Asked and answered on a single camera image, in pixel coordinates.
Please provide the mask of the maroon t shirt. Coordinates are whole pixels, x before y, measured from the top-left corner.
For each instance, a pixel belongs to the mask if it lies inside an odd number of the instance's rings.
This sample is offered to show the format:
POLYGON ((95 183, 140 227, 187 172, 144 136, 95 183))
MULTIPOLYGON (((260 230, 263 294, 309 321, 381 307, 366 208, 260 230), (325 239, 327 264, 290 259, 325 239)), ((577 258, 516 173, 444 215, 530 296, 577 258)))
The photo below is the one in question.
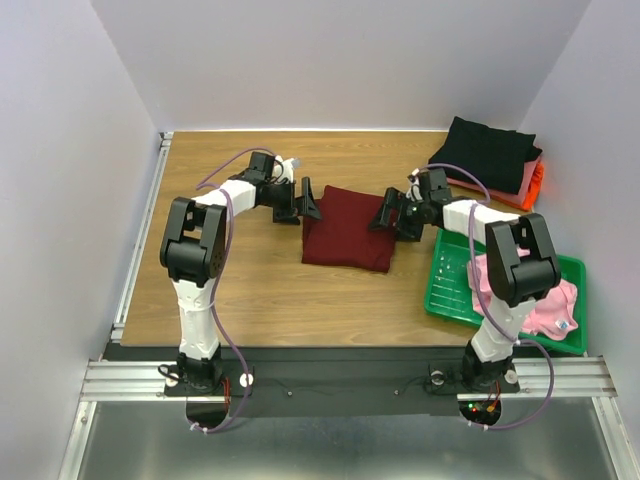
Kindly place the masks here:
POLYGON ((327 185, 316 201, 322 218, 303 220, 301 262, 387 273, 395 233, 368 229, 382 203, 381 196, 327 185))

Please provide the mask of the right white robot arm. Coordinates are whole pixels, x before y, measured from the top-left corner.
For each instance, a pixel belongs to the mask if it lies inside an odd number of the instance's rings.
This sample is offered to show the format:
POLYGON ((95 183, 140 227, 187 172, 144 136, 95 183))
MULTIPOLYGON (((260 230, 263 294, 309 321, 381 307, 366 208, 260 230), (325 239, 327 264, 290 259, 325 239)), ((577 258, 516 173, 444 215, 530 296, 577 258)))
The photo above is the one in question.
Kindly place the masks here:
POLYGON ((506 377, 526 317, 559 285, 561 268, 543 216, 508 214, 488 201, 453 195, 447 180, 452 168, 430 164, 409 174, 407 192, 388 188, 368 228, 418 241, 431 225, 484 246, 491 298, 480 302, 484 318, 461 367, 463 384, 478 388, 506 377))

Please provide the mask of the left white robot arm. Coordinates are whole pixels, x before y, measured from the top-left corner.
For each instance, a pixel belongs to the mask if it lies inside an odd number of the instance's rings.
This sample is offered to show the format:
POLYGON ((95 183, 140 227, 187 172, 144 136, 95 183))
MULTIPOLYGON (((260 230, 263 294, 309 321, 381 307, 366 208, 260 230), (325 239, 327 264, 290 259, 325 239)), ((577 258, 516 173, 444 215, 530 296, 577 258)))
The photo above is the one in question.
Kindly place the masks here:
POLYGON ((299 159, 265 149, 248 153, 241 172, 221 184, 206 178, 197 186, 199 195, 177 197, 170 205, 159 259, 177 296, 181 339, 175 363, 159 368, 168 396, 210 396, 228 385, 214 304, 236 217, 260 206, 281 224, 321 217, 310 179, 295 178, 299 159))

